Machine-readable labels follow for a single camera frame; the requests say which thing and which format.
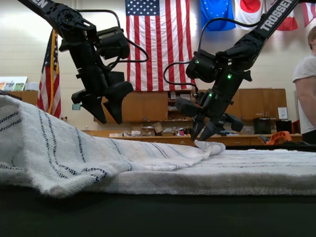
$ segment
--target white t-shirt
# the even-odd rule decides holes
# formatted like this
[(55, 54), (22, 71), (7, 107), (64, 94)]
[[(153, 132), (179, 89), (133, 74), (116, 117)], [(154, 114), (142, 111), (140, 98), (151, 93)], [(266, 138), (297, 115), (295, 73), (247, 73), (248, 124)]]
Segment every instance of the white t-shirt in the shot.
[[(297, 79), (308, 78), (311, 76), (316, 76), (316, 56), (314, 55), (307, 56), (299, 62), (293, 73), (293, 82)], [(316, 130), (316, 128), (314, 128), (314, 126), (305, 116), (299, 100), (298, 112), (300, 116), (301, 133), (304, 134)]]

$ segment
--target person's arm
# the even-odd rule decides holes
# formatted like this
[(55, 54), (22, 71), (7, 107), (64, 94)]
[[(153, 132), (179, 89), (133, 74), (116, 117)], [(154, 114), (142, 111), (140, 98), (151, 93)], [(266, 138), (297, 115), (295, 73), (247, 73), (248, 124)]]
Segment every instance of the person's arm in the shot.
[(316, 128), (316, 76), (297, 79), (295, 81), (297, 97), (307, 119)]

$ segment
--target wall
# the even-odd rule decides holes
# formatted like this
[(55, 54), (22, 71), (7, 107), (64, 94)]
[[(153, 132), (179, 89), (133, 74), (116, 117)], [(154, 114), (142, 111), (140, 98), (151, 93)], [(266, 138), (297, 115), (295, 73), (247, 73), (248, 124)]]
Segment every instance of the wall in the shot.
[[(78, 9), (111, 9), (114, 10), (125, 29), (124, 0), (58, 0)], [(275, 87), (285, 88), (289, 118), (297, 119), (294, 84), (292, 72), (297, 62), (310, 53), (306, 42), (311, 23), (304, 28), (302, 9), (297, 6), (295, 14), (299, 29), (292, 32), (275, 32), (268, 40), (262, 53), (251, 69), (253, 82), (244, 81), (241, 88)], [(115, 25), (115, 19), (104, 13), (84, 13), (84, 17), (94, 23), (98, 30)], [(191, 35), (193, 49), (197, 48), (201, 23), (199, 18), (199, 1), (191, 0)], [(39, 82), (40, 71), (46, 51), (51, 27), (49, 24), (28, 10), (17, 0), (1, 0), (0, 8), (0, 76), (28, 76), (29, 81)], [(205, 32), (202, 49), (210, 53), (225, 50), (234, 45), (247, 31), (231, 30), (227, 32)], [(93, 122), (93, 116), (87, 111), (72, 111), (71, 95), (83, 89), (68, 52), (59, 54), (62, 93), (62, 115), (68, 116), (68, 122), (79, 129), (86, 125), (89, 129), (129, 129), (129, 124), (99, 125)], [(126, 73), (126, 65), (120, 64), (116, 71)], [(197, 80), (199, 88), (206, 89), (210, 84)]]

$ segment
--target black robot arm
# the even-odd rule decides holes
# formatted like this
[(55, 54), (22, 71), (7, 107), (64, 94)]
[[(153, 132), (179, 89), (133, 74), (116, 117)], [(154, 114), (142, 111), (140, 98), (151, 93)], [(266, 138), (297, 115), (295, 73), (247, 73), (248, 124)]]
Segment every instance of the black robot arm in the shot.
[[(85, 87), (72, 95), (72, 101), (75, 104), (81, 103), (99, 121), (106, 123), (101, 105), (102, 97), (106, 97), (108, 101), (104, 106), (117, 123), (122, 123), (122, 100), (133, 91), (133, 87), (131, 83), (124, 81), (123, 73), (111, 70), (120, 59), (129, 56), (128, 43), (134, 44), (125, 38), (123, 29), (112, 27), (97, 32), (96, 26), (85, 20), (79, 10), (64, 4), (51, 0), (18, 1), (45, 19), (63, 38), (60, 51), (69, 50), (78, 70), (77, 78), (82, 80)], [(106, 66), (101, 57), (117, 59)]]
[(236, 117), (226, 114), (227, 107), (233, 104), (232, 98), (241, 82), (252, 81), (250, 71), (263, 46), (283, 20), (298, 3), (316, 0), (277, 0), (267, 14), (263, 15), (257, 27), (243, 36), (232, 48), (212, 55), (199, 49), (189, 63), (186, 73), (191, 79), (201, 79), (206, 83), (215, 82), (206, 93), (197, 93), (196, 106), (193, 102), (180, 98), (177, 109), (193, 118), (191, 138), (206, 140), (224, 130), (224, 124), (240, 132), (243, 123)]

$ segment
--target wooden counter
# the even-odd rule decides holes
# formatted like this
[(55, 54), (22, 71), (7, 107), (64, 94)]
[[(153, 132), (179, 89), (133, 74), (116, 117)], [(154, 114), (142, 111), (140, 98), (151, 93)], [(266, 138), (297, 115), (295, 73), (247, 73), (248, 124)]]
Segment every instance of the wooden counter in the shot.
[[(91, 135), (91, 136), (109, 137), (108, 131), (84, 131), (84, 132)], [(301, 134), (292, 134), (291, 137), (292, 137), (293, 142), (302, 141)], [(194, 142), (191, 141), (190, 136), (115, 137), (115, 139), (194, 146)], [(216, 135), (216, 136), (212, 136), (207, 141), (224, 143), (226, 146), (263, 145), (261, 140), (258, 139), (258, 135), (229, 135), (226, 137)]]

